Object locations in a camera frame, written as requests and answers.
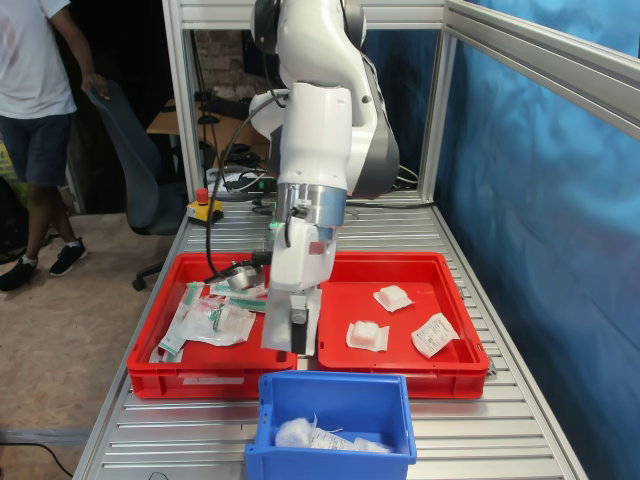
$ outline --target slotted aluminum surface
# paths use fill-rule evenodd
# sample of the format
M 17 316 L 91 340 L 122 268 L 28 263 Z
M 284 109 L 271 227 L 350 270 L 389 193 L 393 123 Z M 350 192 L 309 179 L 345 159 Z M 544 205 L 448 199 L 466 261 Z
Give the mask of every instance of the slotted aluminum surface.
M 418 202 L 397 193 L 382 202 Z M 411 402 L 418 462 L 408 479 L 586 478 L 571 447 L 484 293 L 479 296 L 464 258 L 436 209 L 348 208 L 339 248 L 420 250 L 445 255 L 497 376 L 477 401 Z M 225 219 L 213 230 L 214 251 L 261 248 L 269 219 L 251 205 L 225 205 Z M 185 226 L 167 264 L 182 251 L 204 251 L 204 229 Z M 154 290 L 147 310 L 155 298 Z M 301 359 L 301 368 L 313 368 Z M 75 479 L 146 480 L 161 472 L 169 480 L 242 480 L 244 445 L 256 431 L 257 402 L 142 401 L 130 392 L 121 367 L 110 398 Z M 153 479 L 164 478 L 155 475 Z

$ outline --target floor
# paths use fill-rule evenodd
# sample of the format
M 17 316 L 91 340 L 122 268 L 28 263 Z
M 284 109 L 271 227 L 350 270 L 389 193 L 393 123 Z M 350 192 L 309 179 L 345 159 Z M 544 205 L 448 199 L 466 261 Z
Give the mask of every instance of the floor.
M 49 266 L 63 246 L 40 254 L 29 288 L 0 294 L 0 437 L 3 430 L 88 432 L 147 302 L 133 274 L 163 260 L 170 237 L 141 237 L 124 215 L 72 219 L 89 255 L 66 276 Z M 0 266 L 0 273 L 11 265 Z M 82 445 L 53 447 L 73 471 Z M 0 448 L 4 480 L 67 478 L 38 448 Z

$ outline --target blue curtain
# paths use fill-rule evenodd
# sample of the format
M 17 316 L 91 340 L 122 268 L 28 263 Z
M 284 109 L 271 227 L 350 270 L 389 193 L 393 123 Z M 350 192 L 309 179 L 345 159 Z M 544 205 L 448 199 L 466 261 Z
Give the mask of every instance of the blue curtain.
M 477 3 L 638 54 L 639 2 Z M 438 185 L 588 475 L 640 478 L 640 143 L 461 46 Z

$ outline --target sneaker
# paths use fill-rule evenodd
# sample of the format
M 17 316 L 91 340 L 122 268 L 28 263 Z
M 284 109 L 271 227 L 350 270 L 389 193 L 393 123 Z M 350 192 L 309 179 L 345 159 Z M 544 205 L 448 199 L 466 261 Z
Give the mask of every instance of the sneaker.
M 49 274 L 52 277 L 61 277 L 66 275 L 78 260 L 87 256 L 87 253 L 89 252 L 84 248 L 82 239 L 79 238 L 78 242 L 80 242 L 80 245 L 77 247 L 65 245 L 62 251 L 58 254 L 58 261 L 56 261 L 56 263 L 54 263 L 49 269 Z
M 37 264 L 29 265 L 20 258 L 15 267 L 0 276 L 0 292 L 12 292 L 31 282 L 31 277 L 33 277 L 36 268 Z

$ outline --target chair wheel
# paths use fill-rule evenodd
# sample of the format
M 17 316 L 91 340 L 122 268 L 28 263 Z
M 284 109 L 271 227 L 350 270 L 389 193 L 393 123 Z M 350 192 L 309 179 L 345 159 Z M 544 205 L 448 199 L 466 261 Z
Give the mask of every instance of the chair wheel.
M 131 286 L 136 292 L 141 292 L 145 288 L 147 288 L 147 282 L 145 282 L 142 278 L 136 278 L 133 282 L 131 282 Z

